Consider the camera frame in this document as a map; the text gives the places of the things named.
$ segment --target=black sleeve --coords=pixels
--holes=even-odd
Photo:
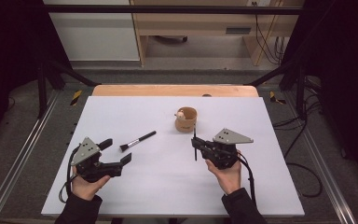
[[[71,194],[55,223],[94,224],[102,202],[103,200],[97,195],[92,201],[86,201]]]
[[[246,189],[237,189],[222,198],[232,224],[265,224],[267,221],[258,212]]]

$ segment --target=wrist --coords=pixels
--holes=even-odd
[[[77,192],[73,192],[73,194],[75,194],[75,196],[77,198],[86,200],[86,201],[92,201],[92,199],[94,198],[94,194],[87,194],[87,193],[77,193]]]
[[[226,194],[226,195],[231,194],[232,192],[234,192],[234,191],[236,191],[236,190],[238,190],[238,189],[240,189],[240,188],[241,188],[240,186],[232,187],[232,188],[227,188],[227,189],[225,190],[225,194]]]

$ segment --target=wooden edge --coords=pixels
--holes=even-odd
[[[92,96],[258,97],[254,86],[236,85],[99,85]]]

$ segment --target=cable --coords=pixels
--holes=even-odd
[[[74,180],[77,177],[77,175],[72,175],[71,176],[71,161],[73,160],[73,158],[74,158],[74,156],[75,156],[75,154],[77,153],[78,150],[79,150],[79,147],[75,148],[72,151],[71,156],[69,157],[68,168],[66,170],[66,182],[63,184],[63,186],[62,186],[62,188],[60,190],[60,193],[58,195],[58,198],[60,199],[60,201],[62,203],[66,203],[66,201],[62,198],[62,192],[63,192],[64,188],[66,189],[66,195],[68,197],[72,194],[71,183],[72,183],[72,180]]]
[[[62,188],[60,189],[60,193],[59,193],[59,195],[58,195],[58,198],[60,199],[60,202],[66,203],[66,201],[65,201],[65,200],[63,199],[63,197],[62,197],[63,189],[66,188],[68,185],[71,186],[72,181],[73,181],[76,177],[77,177],[77,175],[71,176],[70,181],[69,181],[69,182],[67,181],[67,182],[65,182],[65,183],[62,185]]]
[[[267,41],[266,41],[266,39],[264,38],[263,33],[261,32],[260,27],[258,26],[258,18],[257,18],[257,15],[255,15],[255,27],[256,27],[256,30],[255,30],[255,40],[257,41],[257,43],[258,43],[258,45],[260,46],[261,50],[263,50],[264,54],[266,55],[266,57],[267,57],[267,59],[268,59],[268,61],[269,61],[270,63],[278,64],[278,63],[277,63],[277,60],[272,56],[272,53],[271,53],[271,51],[269,50],[269,45],[267,44]],[[264,40],[264,43],[266,44],[266,47],[267,47],[267,49],[268,49],[268,52],[269,52],[269,54],[271,55],[272,59],[273,59],[275,62],[272,62],[272,61],[271,61],[271,59],[270,59],[269,56],[267,55],[266,51],[264,50],[263,46],[261,46],[260,41],[258,41],[258,36],[257,36],[258,31],[260,31],[260,34],[261,34],[261,36],[262,36],[262,38],[263,38],[263,40]]]
[[[320,178],[319,176],[317,176],[317,175],[315,174],[315,172],[313,172],[310,168],[308,168],[308,167],[306,167],[306,166],[303,166],[303,165],[301,165],[301,164],[297,164],[297,163],[293,163],[293,162],[287,162],[286,164],[287,164],[287,165],[292,165],[292,166],[297,166],[297,167],[300,167],[300,168],[302,168],[302,169],[305,169],[305,170],[309,171],[311,174],[313,174],[313,175],[315,176],[315,178],[318,180],[319,190],[318,190],[317,193],[315,193],[315,194],[304,194],[304,193],[301,193],[300,191],[298,191],[298,193],[299,193],[301,196],[304,196],[304,197],[306,197],[306,198],[316,198],[316,197],[318,197],[319,195],[322,194],[322,190],[323,190],[324,186],[323,186],[323,184],[322,184],[321,178]]]
[[[246,167],[246,169],[248,169],[249,172],[249,183],[250,183],[250,187],[251,187],[251,197],[252,197],[252,202],[255,204],[255,206],[257,206],[256,202],[255,202],[255,179],[253,177],[253,173],[251,170],[251,167],[248,164],[248,161],[246,160],[246,158],[240,154],[241,157],[243,157],[243,159],[241,159],[241,157],[238,157],[238,160]]]
[[[318,97],[317,94],[312,94],[310,96],[308,96],[305,101],[304,101],[304,104],[306,105],[308,103],[308,100],[311,98],[311,97]],[[302,126],[302,129],[301,131],[297,134],[296,138],[293,140],[292,144],[290,145],[290,147],[287,149],[287,151],[284,153],[283,157],[284,159],[286,160],[287,158],[287,155],[289,154],[289,152],[292,150],[294,144],[296,143],[296,141],[298,140],[299,136],[304,132],[306,126],[307,126],[307,123],[308,123],[308,115],[311,114],[315,109],[317,109],[317,106],[320,106],[321,103],[320,102],[315,102],[313,104],[311,104],[308,108],[306,108],[306,116],[305,116],[305,119],[304,119],[304,123],[303,124],[300,124],[298,125],[296,128],[298,127],[301,127]],[[289,120],[285,120],[285,121],[281,121],[281,122],[278,122],[277,124],[274,125],[274,130],[277,130],[275,129],[275,127],[280,127],[280,126],[283,126],[283,125],[287,125],[295,120],[299,119],[299,117],[296,117],[294,119],[289,119]],[[291,166],[297,166],[299,168],[302,168],[308,172],[310,172],[312,175],[315,176],[315,178],[317,179],[318,181],[318,184],[319,184],[319,189],[318,189],[318,192],[315,193],[315,194],[304,194],[302,193],[301,191],[298,190],[298,193],[299,195],[303,196],[303,197],[307,197],[307,198],[316,198],[318,196],[320,196],[322,194],[322,191],[323,191],[323,184],[322,184],[322,180],[319,176],[317,176],[315,174],[315,172],[313,172],[310,168],[304,166],[304,165],[301,165],[301,164],[297,164],[297,163],[293,163],[293,162],[287,162],[286,165],[291,165]]]

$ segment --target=aluminum rail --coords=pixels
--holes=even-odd
[[[296,109],[294,107],[294,97],[288,92],[284,92],[284,96],[288,99],[288,104],[292,109],[293,114],[296,115]],[[330,197],[330,201],[333,204],[334,209],[336,210],[337,216],[342,224],[355,224],[356,220],[349,208],[345,198],[339,189],[339,186],[336,180],[333,177],[333,174],[330,172],[324,158],[316,146],[315,141],[310,134],[310,130],[306,127],[304,130],[304,141],[308,145],[307,149],[309,150],[310,157],[315,165],[316,170],[324,184],[324,189],[327,195]]]
[[[60,95],[59,91],[53,91],[52,95],[49,99],[49,107],[44,116],[41,119],[38,119],[31,130],[31,133],[28,135],[27,140],[25,141],[24,145],[22,146],[22,149],[17,157],[17,159],[14,161],[13,165],[10,168],[10,171],[7,173],[7,176],[2,183],[0,187],[0,213],[2,211],[2,208],[4,207],[8,196],[10,195],[11,191],[13,190],[17,180],[20,177],[21,171],[27,162],[29,156],[31,155],[31,152],[34,149],[34,145],[37,142],[37,139],[39,138],[40,134],[42,133],[48,118],[51,115],[51,112],[57,102],[58,96]]]
[[[111,5],[27,5],[27,10],[55,13],[169,13],[302,15],[318,12],[303,7],[218,7],[218,6],[111,6]]]

